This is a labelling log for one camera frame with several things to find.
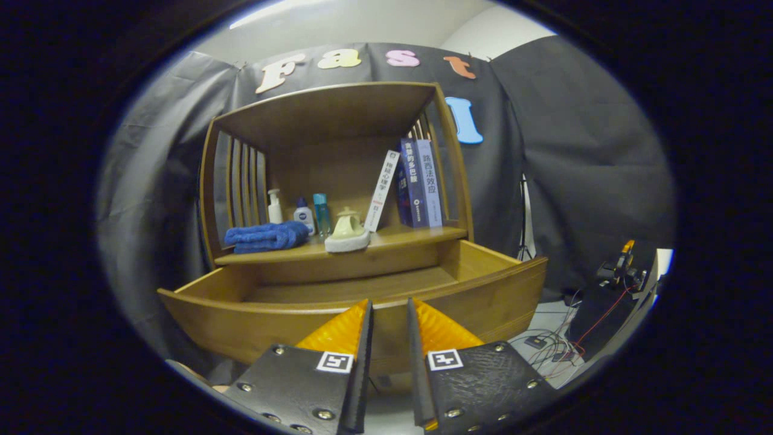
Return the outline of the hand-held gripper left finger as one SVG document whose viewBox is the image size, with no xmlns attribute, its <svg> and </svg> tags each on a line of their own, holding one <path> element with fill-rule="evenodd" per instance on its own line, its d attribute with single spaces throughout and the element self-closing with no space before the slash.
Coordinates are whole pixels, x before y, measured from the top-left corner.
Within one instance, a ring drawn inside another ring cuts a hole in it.
<svg viewBox="0 0 773 435">
<path fill-rule="evenodd" d="M 225 396 L 290 433 L 363 433 L 373 314 L 362 300 L 296 345 L 271 345 Z"/>
</svg>

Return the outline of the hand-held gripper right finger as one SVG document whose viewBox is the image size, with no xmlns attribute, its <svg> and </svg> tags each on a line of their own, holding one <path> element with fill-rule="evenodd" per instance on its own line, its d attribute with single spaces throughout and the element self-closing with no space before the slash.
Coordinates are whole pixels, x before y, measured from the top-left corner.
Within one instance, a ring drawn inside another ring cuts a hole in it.
<svg viewBox="0 0 773 435">
<path fill-rule="evenodd" d="M 557 389 L 507 341 L 484 343 L 409 299 L 414 420 L 425 432 L 508 432 L 546 410 Z"/>
</svg>

